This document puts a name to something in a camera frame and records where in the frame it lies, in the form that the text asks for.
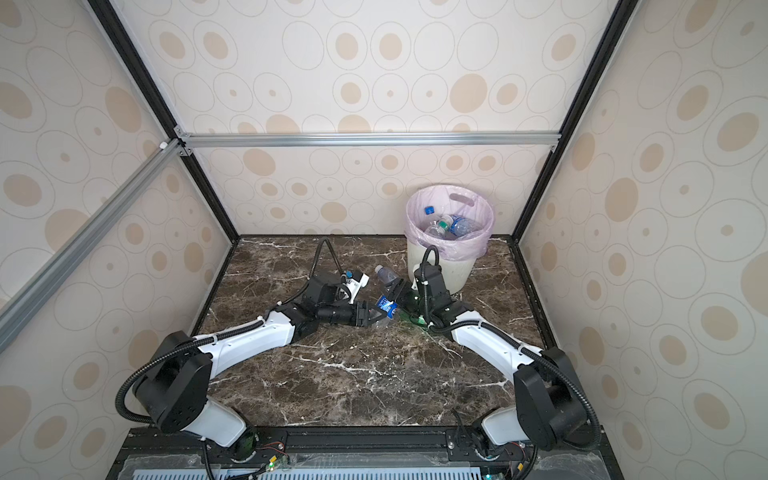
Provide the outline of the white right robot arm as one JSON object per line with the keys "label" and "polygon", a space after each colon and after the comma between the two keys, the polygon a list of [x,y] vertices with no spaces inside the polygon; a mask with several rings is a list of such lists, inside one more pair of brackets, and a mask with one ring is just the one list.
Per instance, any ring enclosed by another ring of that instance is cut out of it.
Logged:
{"label": "white right robot arm", "polygon": [[591,450],[600,440],[594,407],[564,351],[529,345],[486,321],[447,289],[441,267],[419,266],[412,282],[388,267],[376,274],[385,285],[381,308],[422,320],[428,331],[452,339],[513,383],[515,404],[497,408],[473,423],[470,436],[481,457],[507,444],[529,442],[549,451],[563,444]]}

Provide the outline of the small crushed bottle blue cap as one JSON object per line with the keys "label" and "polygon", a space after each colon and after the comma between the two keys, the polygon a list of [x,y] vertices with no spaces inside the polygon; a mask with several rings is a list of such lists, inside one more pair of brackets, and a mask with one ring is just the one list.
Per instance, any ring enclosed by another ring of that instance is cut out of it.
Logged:
{"label": "small crushed bottle blue cap", "polygon": [[394,322],[398,304],[382,295],[375,303],[372,310],[372,326],[374,328],[386,328]]}

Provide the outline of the clear bottle purple tint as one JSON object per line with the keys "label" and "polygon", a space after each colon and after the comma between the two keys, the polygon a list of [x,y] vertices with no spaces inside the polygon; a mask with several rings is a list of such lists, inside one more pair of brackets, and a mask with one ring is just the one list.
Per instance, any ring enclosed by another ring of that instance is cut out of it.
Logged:
{"label": "clear bottle purple tint", "polygon": [[394,270],[383,265],[377,265],[375,267],[375,273],[377,279],[385,289],[393,287],[401,280],[401,277]]}

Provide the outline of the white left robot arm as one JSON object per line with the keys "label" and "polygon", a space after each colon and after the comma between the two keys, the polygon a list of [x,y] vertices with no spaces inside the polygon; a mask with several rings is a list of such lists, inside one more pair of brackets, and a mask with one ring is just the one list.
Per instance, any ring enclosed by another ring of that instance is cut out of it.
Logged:
{"label": "white left robot arm", "polygon": [[368,282],[360,272],[314,275],[266,315],[227,330],[168,335],[152,359],[120,387],[115,405],[126,419],[164,434],[186,432],[242,455],[256,433],[242,415],[208,395],[211,379],[252,357],[298,342],[321,324],[369,327],[387,318],[357,300]]}

